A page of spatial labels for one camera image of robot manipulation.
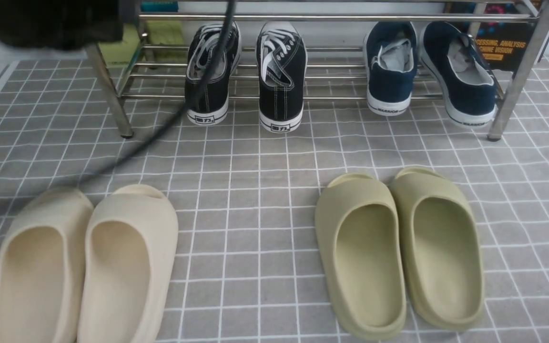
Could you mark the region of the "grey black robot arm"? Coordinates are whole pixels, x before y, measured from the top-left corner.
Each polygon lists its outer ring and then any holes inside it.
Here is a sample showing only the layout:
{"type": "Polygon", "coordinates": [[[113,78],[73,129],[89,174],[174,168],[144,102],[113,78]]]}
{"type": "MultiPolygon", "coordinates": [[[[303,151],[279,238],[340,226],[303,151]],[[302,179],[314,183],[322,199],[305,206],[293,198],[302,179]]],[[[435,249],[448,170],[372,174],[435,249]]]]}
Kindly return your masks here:
{"type": "Polygon", "coordinates": [[[0,0],[0,43],[59,51],[116,43],[139,13],[137,0],[0,0]]]}

